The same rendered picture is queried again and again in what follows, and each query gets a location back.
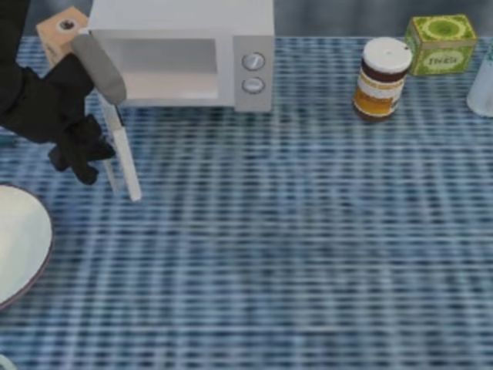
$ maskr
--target tabletop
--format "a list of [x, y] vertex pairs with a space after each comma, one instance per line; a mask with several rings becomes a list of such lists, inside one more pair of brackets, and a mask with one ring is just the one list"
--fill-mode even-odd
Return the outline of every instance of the tabletop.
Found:
[[[143, 201], [0, 149], [55, 248], [0, 312], [23, 370], [493, 368], [493, 121], [468, 72], [351, 108], [365, 39], [278, 39], [273, 111], [124, 109]], [[20, 59], [47, 69], [36, 38]], [[96, 100], [89, 100], [97, 112]]]

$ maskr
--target brown jar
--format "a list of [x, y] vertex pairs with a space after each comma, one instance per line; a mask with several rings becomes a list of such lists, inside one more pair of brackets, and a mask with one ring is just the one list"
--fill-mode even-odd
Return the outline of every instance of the brown jar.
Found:
[[399, 40], [381, 37], [366, 44], [353, 98], [363, 119], [381, 121], [394, 114], [411, 62], [411, 50]]

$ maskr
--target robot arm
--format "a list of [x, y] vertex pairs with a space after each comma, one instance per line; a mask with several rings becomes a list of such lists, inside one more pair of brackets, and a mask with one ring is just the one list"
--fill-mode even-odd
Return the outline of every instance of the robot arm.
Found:
[[82, 183], [93, 184], [98, 171], [88, 162], [115, 155], [97, 121], [85, 115], [94, 83], [73, 54], [44, 78], [16, 63], [29, 3], [0, 2], [0, 126], [33, 143], [54, 143], [54, 167], [71, 167]]

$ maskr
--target plate rim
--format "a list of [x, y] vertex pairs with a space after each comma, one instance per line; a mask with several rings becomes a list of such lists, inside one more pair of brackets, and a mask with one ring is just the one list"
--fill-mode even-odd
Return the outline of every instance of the plate rim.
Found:
[[27, 193], [28, 195], [33, 197], [36, 201], [38, 201], [39, 204], [41, 204], [41, 206], [45, 210], [46, 214], [48, 215], [50, 227], [52, 229], [52, 238], [50, 241], [50, 245], [48, 247], [48, 252], [46, 253], [46, 256], [45, 256], [45, 260], [41, 263], [41, 265], [39, 266], [39, 269], [32, 275], [32, 277], [28, 280], [28, 282], [22, 288], [20, 288], [18, 291], [16, 291], [10, 298], [7, 298], [5, 301], [3, 301], [3, 302], [0, 301], [0, 311], [2, 311], [5, 308], [7, 308], [8, 306], [10, 306], [11, 304], [13, 304], [14, 302], [16, 302], [24, 294], [26, 294], [32, 288], [32, 286], [36, 283], [36, 281], [41, 277], [43, 272], [45, 271], [46, 267], [48, 266], [49, 259], [52, 255], [52, 252], [53, 252], [53, 245], [55, 244], [54, 243], [55, 242], [55, 228], [53, 225], [52, 215], [49, 213], [47, 206], [39, 199], [39, 197], [34, 195], [31, 191], [26, 190], [22, 187], [18, 187], [16, 185], [12, 185], [10, 183], [0, 183], [0, 187], [11, 187], [13, 189], [20, 190], [24, 193]]

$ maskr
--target microwave door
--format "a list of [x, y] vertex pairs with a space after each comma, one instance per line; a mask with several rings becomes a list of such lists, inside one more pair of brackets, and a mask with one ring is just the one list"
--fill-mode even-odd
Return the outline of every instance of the microwave door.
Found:
[[[123, 172], [123, 178], [126, 182], [126, 188], [129, 191], [130, 199], [134, 202], [142, 199], [139, 178], [137, 176], [134, 164], [132, 150], [130, 149], [129, 139], [126, 134], [122, 117], [118, 107], [109, 104], [106, 99], [99, 94], [99, 102], [102, 108], [102, 114], [108, 126], [108, 131], [115, 147], [116, 155], [120, 168]], [[109, 162], [105, 163], [106, 172], [113, 190], [116, 189], [116, 180], [112, 173], [112, 167]]]

